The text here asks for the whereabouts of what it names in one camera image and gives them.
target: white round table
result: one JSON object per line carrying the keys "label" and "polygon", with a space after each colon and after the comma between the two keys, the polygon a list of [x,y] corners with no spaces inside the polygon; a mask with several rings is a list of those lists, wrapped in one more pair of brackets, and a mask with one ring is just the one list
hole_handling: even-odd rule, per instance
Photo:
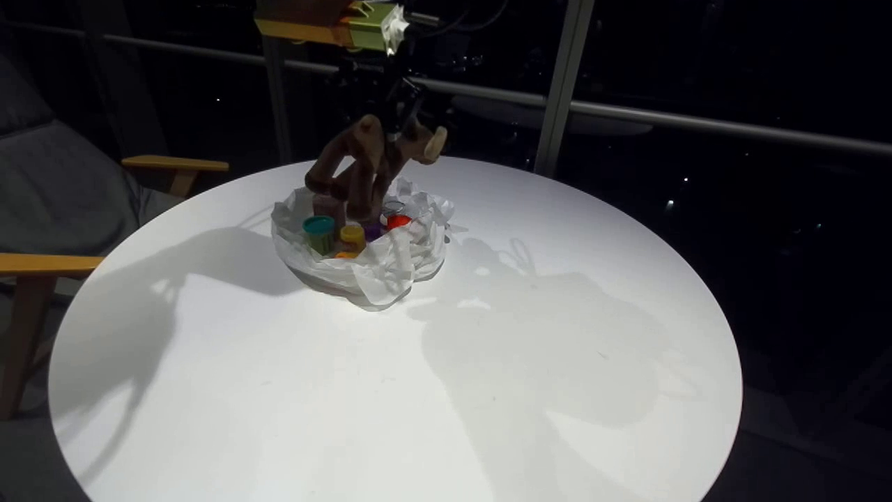
{"label": "white round table", "polygon": [[166,211],[81,287],[50,362],[95,502],[674,502],[730,454],[741,362],[685,259],[624,211],[468,158],[444,271],[383,312],[308,287],[272,207],[309,165]]}

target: table top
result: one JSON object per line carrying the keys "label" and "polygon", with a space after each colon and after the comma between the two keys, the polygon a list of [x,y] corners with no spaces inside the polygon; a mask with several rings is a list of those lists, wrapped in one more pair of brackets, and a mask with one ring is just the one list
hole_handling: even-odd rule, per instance
{"label": "table top", "polygon": [[697,498],[741,418],[734,331],[630,215],[468,158],[444,271],[383,312],[308,287],[272,207],[308,162],[200,193],[86,278],[50,359],[95,502]]}

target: chair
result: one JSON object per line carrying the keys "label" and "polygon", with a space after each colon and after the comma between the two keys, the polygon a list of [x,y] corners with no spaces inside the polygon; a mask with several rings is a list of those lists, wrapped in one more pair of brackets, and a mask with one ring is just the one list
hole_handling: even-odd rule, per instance
{"label": "chair", "polygon": [[[170,194],[141,186],[129,169],[170,174]],[[60,123],[0,48],[0,282],[11,291],[0,418],[21,406],[43,340],[56,278],[89,277],[141,222],[194,190],[200,174],[227,162],[129,157],[124,167]]]}

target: wooden chair armrest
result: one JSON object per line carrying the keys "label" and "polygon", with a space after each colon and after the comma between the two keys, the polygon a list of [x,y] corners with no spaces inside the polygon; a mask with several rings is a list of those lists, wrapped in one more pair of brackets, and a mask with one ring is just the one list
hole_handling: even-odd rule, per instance
{"label": "wooden chair armrest", "polygon": [[0,277],[86,277],[103,257],[0,253]]}
{"label": "wooden chair armrest", "polygon": [[230,162],[221,158],[191,158],[191,157],[125,157],[120,158],[129,169],[191,169],[191,174],[227,174]]}

